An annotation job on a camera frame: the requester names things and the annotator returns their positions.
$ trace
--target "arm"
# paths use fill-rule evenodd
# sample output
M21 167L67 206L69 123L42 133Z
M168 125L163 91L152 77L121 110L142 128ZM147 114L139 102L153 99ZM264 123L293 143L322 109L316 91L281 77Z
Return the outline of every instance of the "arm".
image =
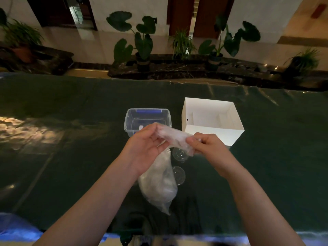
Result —
M252 175L214 134L196 133L187 142L227 179L252 246L305 246Z
M151 124L133 135L104 174L34 245L98 245L131 186L169 146L154 136L155 129Z

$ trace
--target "left hand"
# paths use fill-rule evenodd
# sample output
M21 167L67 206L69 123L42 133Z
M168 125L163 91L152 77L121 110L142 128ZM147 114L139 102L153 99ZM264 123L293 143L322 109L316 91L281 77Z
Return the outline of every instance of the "left hand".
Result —
M147 171L156 157L166 149L170 143L155 135L156 123L144 127L135 133L125 144L119 158L131 163L138 176Z

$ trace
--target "potted plant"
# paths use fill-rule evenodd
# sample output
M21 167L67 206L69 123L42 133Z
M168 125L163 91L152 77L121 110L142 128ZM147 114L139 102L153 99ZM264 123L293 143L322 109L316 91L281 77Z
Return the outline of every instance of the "potted plant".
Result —
M126 32L131 30L134 33L134 44L128 43L125 39L120 39L114 47L114 63L123 63L127 62L132 54L133 49L137 49L138 52L135 54L137 59L138 71L149 71L149 56L153 49L153 40L150 37L150 34L154 34L156 31L155 20L151 16L144 16L142 21L144 24L138 24L136 26L138 32L132 30L132 25L127 23L126 20L129 20L132 17L130 12L116 11L109 15L106 18L107 22L116 30L120 32Z
M9 23L6 13L0 8L0 25L5 32L5 43L25 63L33 62L31 46L41 45L41 34L35 28L14 20Z
M314 70L319 65L317 49L307 48L304 52L298 53L292 57L292 61L282 74L285 79L293 79L293 77L304 75L310 70Z
M209 71L216 71L219 67L221 58L223 57L221 49L225 48L226 51L232 56L235 57L239 51L240 41L243 38L245 41L259 41L261 39L260 32L258 29L251 23L243 21L243 26L245 30L240 28L236 32L235 36L232 36L229 33L227 18L224 16L216 16L214 30L219 32L219 47L215 48L215 45L211 45L212 40L204 41L198 49L198 53L202 55L209 54L208 61L206 64L206 69ZM221 32L226 29L227 33L224 38L224 41L221 42Z
M169 40L173 40L173 58L175 59L186 60L196 49L186 30L177 30L175 35L169 37Z

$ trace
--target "forearm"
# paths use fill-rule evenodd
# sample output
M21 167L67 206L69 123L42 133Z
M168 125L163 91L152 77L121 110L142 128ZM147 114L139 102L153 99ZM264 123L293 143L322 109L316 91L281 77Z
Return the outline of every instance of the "forearm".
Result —
M34 245L98 245L136 180L129 163L117 158Z
M252 246L305 245L242 165L226 178Z

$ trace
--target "blue handle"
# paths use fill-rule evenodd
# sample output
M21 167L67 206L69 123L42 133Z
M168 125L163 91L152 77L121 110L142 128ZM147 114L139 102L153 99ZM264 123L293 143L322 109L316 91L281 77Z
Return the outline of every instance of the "blue handle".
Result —
M146 113L146 114L158 114L162 113L162 110L135 110L137 113Z

